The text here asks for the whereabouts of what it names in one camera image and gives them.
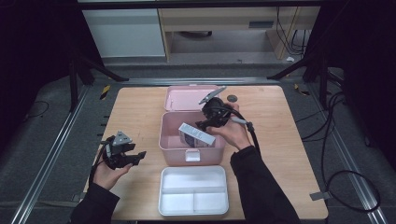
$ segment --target pink box lid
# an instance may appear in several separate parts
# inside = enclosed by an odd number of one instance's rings
[[[167,111],[201,110],[205,104],[198,103],[218,88],[216,85],[170,86],[165,96],[164,107]]]

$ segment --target white cabinet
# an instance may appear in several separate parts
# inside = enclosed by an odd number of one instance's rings
[[[100,0],[79,0],[100,2]],[[83,10],[101,57],[165,57],[157,9]]]

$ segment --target pink plastic box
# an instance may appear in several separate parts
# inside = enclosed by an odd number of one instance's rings
[[[178,128],[185,122],[196,128],[195,122],[205,120],[198,103],[214,85],[171,86],[165,96],[165,110],[161,123],[160,148],[169,166],[218,165],[223,158],[225,140],[215,135],[213,147],[190,147],[180,141]]]

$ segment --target wooden table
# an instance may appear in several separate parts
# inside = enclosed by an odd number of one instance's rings
[[[111,190],[118,196],[115,220],[167,220],[158,211],[161,171],[167,166],[159,147],[166,87],[123,88],[111,112],[104,139],[123,131],[136,143],[132,154],[147,151],[146,158],[124,175]],[[284,190],[300,219],[323,219],[328,215],[322,200],[313,202],[310,193],[318,183],[282,89],[278,86],[231,86],[221,93],[238,97],[241,114],[252,121],[262,157]],[[238,185],[230,157],[236,151],[227,145],[220,164],[226,171],[230,208],[221,217],[186,219],[244,219]]]

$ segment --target person's left hand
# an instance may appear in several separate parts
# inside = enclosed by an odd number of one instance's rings
[[[121,169],[112,170],[103,162],[103,159],[101,158],[99,160],[99,165],[96,168],[92,182],[104,189],[111,190],[114,185],[116,185],[120,177],[128,173],[131,167],[132,164],[128,164]]]

